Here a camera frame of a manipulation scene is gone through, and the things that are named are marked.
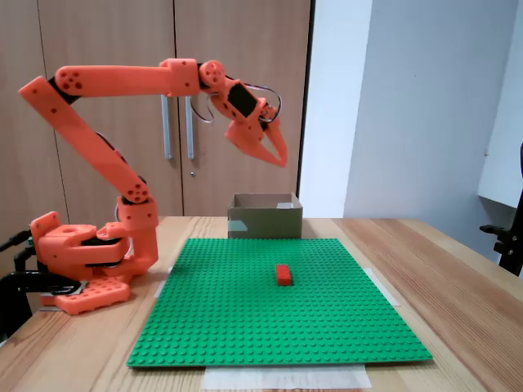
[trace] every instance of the wire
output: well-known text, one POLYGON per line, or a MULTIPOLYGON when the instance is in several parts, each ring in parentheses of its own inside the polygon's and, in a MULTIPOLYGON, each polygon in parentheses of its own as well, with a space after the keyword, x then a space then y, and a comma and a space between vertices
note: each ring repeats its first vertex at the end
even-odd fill
MULTIPOLYGON (((247 86, 248 88, 250 88, 251 90, 259 90, 259 91, 270 91, 272 92, 274 95, 276 95, 278 97, 278 110, 276 110, 276 114, 273 118, 263 118, 263 117, 260 117, 259 120, 264 122, 264 123, 272 123, 273 121, 275 121, 278 116, 279 116, 279 112, 281 111, 281 108, 282 108, 282 105, 283 105, 283 100, 281 98, 281 95, 278 94, 276 91, 274 91, 272 88, 270 87, 264 87, 264 86, 257 86, 255 84, 248 84, 248 83, 245 83, 245 86, 247 86)), ((218 93, 217 92, 213 92, 212 94, 209 94, 207 96, 207 99, 205 100, 205 103, 206 103, 206 106, 207 106, 207 111, 208 113, 210 114, 211 118, 208 119, 208 118, 205 118, 204 116, 202 116, 200 113, 198 113, 198 110, 196 110, 194 108, 194 104, 193 104, 193 96, 191 96, 191 98, 189 99, 190 101, 190 109, 192 110, 192 112, 196 115, 196 117, 198 117, 201 121, 203 121, 204 123, 212 123, 212 121, 214 120, 214 114, 212 114, 212 111, 211 111, 211 108, 209 107, 209 100, 211 99, 212 96, 217 96, 218 93)))
POLYGON ((209 112, 209 114, 211 115, 211 119, 208 120, 206 118, 204 118, 200 113, 198 113, 198 111, 194 108, 194 105, 193 105, 193 96, 190 97, 190 108, 191 110, 193 111, 194 114, 196 114, 196 117, 198 117, 200 120, 202 120, 204 123, 212 123, 212 120, 214 120, 214 114, 212 114, 212 111, 211 111, 211 108, 209 108, 209 100, 211 99, 211 96, 217 96, 218 93, 217 92, 213 92, 212 94, 209 94, 207 96, 207 99, 205 100, 205 103, 206 103, 206 106, 207 106, 207 111, 209 112))
POLYGON ((278 116, 279 116, 279 112, 281 111, 281 107, 282 105, 284 104, 284 100, 282 100, 281 98, 281 95, 278 94, 276 91, 274 91, 272 88, 270 87, 265 87, 265 86, 257 86, 255 84, 248 84, 248 83, 245 83, 245 86, 251 88, 252 90, 259 90, 259 91, 270 91, 272 92, 274 95, 278 96, 278 110, 276 110, 276 114, 273 118, 269 118, 269 119, 266 119, 266 118, 263 118, 263 117, 260 117, 260 121, 263 121, 264 123, 272 123, 273 121, 275 121, 278 116))
MULTIPOLYGON (((120 220, 120 215, 118 213, 118 204, 116 204, 114 206, 114 219, 117 221, 117 222, 121 222, 120 220)), ((125 254, 124 257, 127 257, 129 256, 129 254, 132 252, 132 250, 134 249, 134 242, 132 241, 132 238, 129 238, 129 249, 127 250, 127 253, 125 254)))

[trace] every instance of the open box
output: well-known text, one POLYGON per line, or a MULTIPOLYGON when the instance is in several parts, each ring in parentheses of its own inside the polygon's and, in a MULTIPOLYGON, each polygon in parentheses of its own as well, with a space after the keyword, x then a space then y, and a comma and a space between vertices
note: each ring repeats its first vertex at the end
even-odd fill
POLYGON ((301 238, 302 218, 295 194, 235 194, 229 238, 301 238))

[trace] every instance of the lego brick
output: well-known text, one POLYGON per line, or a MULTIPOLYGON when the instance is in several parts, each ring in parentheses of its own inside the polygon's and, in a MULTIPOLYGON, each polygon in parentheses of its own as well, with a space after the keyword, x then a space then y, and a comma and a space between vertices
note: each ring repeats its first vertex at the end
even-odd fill
POLYGON ((431 358, 337 239, 192 238, 127 365, 287 366, 431 358), (295 284, 275 284, 277 264, 289 266, 295 284))
POLYGON ((276 266, 276 276, 278 284, 280 286, 290 286, 293 284, 293 279, 291 277, 291 270, 288 265, 278 264, 276 266))

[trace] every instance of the cabinet handle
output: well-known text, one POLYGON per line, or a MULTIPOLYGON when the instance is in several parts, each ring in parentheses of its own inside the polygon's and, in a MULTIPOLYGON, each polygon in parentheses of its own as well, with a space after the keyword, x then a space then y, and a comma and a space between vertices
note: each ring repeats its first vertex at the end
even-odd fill
POLYGON ((162 96, 163 151, 166 159, 172 159, 171 126, 169 125, 169 100, 162 96))
POLYGON ((190 106, 190 96, 186 96, 187 123, 187 158, 194 159, 193 110, 190 106))

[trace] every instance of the wooden cabinet door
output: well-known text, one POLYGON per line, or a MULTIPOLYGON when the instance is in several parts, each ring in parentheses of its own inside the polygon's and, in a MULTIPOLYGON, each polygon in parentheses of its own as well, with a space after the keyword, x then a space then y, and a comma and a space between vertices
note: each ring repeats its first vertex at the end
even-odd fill
MULTIPOLYGON (((213 110, 210 124, 194 116, 194 159, 188 159, 185 100, 179 99, 185 215, 225 215, 234 192, 295 192, 310 2, 175 0, 174 9, 177 56, 219 60, 227 75, 276 90, 288 145, 285 169, 250 158, 224 137, 230 120, 213 110)), ((277 105, 271 94, 264 96, 277 105)), ((208 117, 204 98, 196 103, 208 117)))
MULTIPOLYGON (((46 0, 39 10, 48 77, 62 65, 158 66, 175 55, 172 0, 46 0)), ((177 103, 170 101, 177 152, 177 103)), ((160 215, 182 215, 180 159, 164 157, 160 96, 82 98, 74 108, 147 181, 160 215)), ((116 189, 57 140, 71 223, 112 221, 116 189)))
MULTIPOLYGON (((44 74, 34 0, 0 2, 0 243, 29 228, 29 222, 58 211, 67 223, 64 190, 52 128, 18 95, 44 74)), ((20 245, 0 253, 0 278, 15 270, 20 245)), ((28 262, 36 269, 36 259, 28 262)))

